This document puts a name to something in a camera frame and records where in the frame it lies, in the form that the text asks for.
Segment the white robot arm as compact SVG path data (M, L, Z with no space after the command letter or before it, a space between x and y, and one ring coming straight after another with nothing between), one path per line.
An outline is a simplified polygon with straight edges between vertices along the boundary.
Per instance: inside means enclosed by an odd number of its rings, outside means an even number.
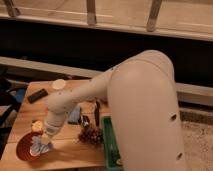
M187 171L173 64L146 50L73 90L49 95L44 133L58 134L77 103L104 99L124 171Z

